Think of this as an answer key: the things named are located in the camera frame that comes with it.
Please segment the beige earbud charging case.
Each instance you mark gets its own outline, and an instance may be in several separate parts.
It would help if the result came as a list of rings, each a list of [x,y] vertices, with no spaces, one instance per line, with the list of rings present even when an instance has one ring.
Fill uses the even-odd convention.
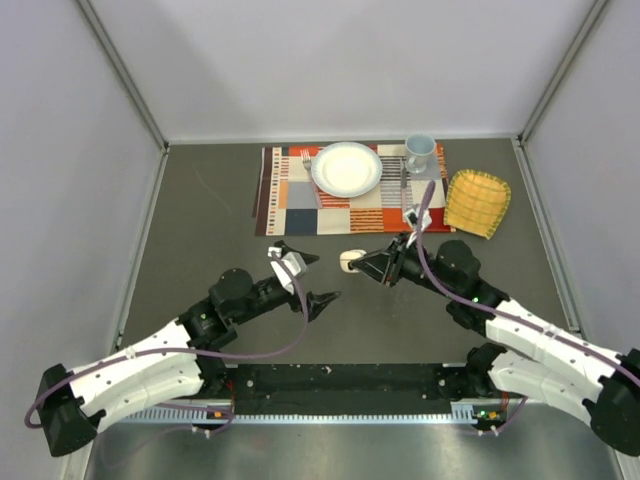
[[[361,259],[366,255],[366,251],[362,249],[351,249],[343,251],[339,255],[339,265],[345,273],[357,273],[358,269],[355,268],[352,263]]]

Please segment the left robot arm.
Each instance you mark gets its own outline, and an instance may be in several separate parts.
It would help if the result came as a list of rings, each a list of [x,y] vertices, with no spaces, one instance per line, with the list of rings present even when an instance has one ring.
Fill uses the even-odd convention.
[[[25,416],[44,433],[52,457],[91,443],[118,421],[149,407],[226,387],[222,348],[237,328],[281,306],[315,320],[338,299],[336,292],[305,292],[300,284],[318,256],[278,241],[268,250],[271,276],[255,281],[244,269],[221,274],[207,296],[147,338],[80,367],[49,367]]]

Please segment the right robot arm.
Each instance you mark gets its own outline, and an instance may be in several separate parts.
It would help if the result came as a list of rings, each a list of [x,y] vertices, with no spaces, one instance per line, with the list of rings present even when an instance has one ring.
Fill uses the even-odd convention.
[[[639,454],[639,352],[598,347],[534,315],[480,276],[480,261],[461,240],[430,254],[401,234],[370,253],[341,253],[340,267],[392,287],[410,281],[448,298],[446,310],[463,328],[487,339],[469,354],[467,384],[543,402],[588,425],[611,448]]]

